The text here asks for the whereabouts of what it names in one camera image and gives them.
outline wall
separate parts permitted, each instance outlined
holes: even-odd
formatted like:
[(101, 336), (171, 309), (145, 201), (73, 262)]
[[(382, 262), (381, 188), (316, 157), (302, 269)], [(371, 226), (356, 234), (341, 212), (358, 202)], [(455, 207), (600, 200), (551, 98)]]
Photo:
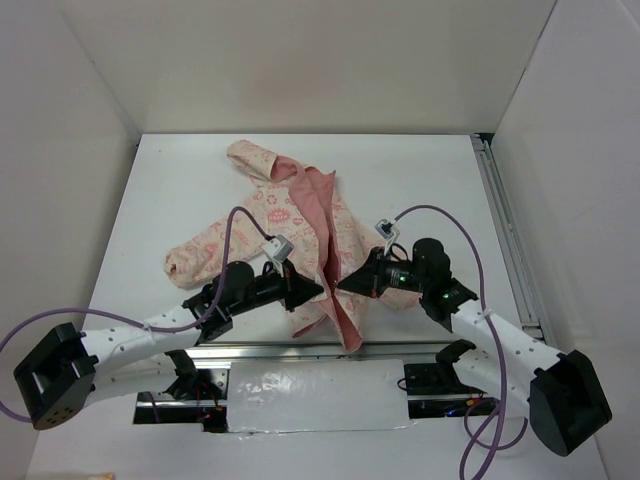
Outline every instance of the wall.
[(495, 131), (554, 3), (59, 1), (147, 133)]
[(610, 401), (612, 479), (640, 471), (638, 19), (637, 0), (560, 0), (494, 139), (550, 325)]
[[(0, 337), (45, 309), (88, 302), (132, 161), (113, 99), (50, 2), (0, 3)], [(11, 372), (54, 320), (2, 353)], [(0, 415), (2, 478), (22, 478), (37, 435)]]

